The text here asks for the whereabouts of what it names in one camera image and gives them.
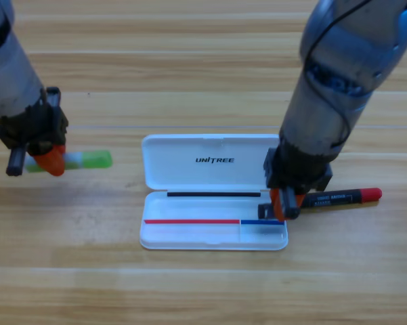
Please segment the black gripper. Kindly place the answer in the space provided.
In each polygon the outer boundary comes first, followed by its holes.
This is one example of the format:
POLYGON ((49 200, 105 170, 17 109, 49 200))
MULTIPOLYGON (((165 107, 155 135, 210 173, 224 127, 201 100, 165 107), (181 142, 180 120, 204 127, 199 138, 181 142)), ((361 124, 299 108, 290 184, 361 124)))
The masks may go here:
POLYGON ((278 221, 298 218, 305 195, 326 189, 333 176, 333 160, 333 155, 306 154, 285 140, 269 148, 263 163, 272 206, 268 216, 278 221))
POLYGON ((26 155, 55 177, 65 172, 68 119, 60 107, 57 87, 41 90, 41 97, 13 117, 0 118, 0 140, 10 149, 6 168, 9 176, 20 176, 26 155))

